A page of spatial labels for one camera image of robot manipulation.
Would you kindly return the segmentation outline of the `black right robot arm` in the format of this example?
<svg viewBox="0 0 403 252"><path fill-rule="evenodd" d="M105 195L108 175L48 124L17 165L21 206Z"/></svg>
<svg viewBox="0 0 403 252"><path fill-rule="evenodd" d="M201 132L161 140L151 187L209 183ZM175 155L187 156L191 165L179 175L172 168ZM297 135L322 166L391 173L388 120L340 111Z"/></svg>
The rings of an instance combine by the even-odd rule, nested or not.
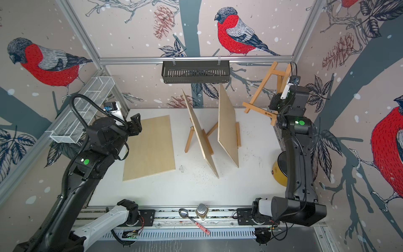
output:
<svg viewBox="0 0 403 252"><path fill-rule="evenodd" d="M278 112L277 126L285 146L287 187L284 197L256 198L252 217L258 224L271 219L275 223L312 226L327 215L326 206L319 204L313 185L313 124L304 115L308 98L306 87L290 85L270 103L269 108Z"/></svg>

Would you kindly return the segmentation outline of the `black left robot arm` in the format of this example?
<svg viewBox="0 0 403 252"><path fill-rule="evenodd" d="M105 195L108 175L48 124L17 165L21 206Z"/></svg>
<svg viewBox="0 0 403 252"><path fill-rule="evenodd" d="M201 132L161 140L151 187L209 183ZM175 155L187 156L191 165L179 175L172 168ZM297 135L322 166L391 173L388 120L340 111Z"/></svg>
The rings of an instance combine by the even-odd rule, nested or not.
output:
<svg viewBox="0 0 403 252"><path fill-rule="evenodd" d="M81 99L104 114L90 126L75 106ZM84 127L86 138L69 162L61 180L61 193L37 232L29 241L17 244L16 252L85 252L108 231L127 220L135 223L138 205L121 200L112 211L90 223L89 227L73 231L73 225L90 194L97 187L116 160L127 148L127 140L142 131L141 116L135 114L126 121L109 110L103 110L83 94L70 97L69 106Z"/></svg>

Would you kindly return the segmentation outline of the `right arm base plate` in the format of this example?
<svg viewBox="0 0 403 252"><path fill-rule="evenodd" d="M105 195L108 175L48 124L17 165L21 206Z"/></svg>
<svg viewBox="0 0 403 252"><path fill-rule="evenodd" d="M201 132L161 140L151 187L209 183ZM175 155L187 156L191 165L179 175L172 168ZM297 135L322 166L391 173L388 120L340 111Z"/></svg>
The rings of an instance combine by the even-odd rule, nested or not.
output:
<svg viewBox="0 0 403 252"><path fill-rule="evenodd" d="M271 216L262 215L257 210L251 208L238 208L236 209L236 220L240 226L252 225L271 225L273 219Z"/></svg>

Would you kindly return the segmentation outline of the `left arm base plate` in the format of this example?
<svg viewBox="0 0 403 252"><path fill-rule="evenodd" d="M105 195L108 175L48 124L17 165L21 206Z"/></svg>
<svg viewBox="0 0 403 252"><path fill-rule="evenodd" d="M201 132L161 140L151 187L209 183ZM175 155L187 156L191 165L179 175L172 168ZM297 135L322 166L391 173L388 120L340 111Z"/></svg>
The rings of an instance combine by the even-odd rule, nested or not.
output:
<svg viewBox="0 0 403 252"><path fill-rule="evenodd" d="M127 220L120 227L151 227L155 210L131 210Z"/></svg>

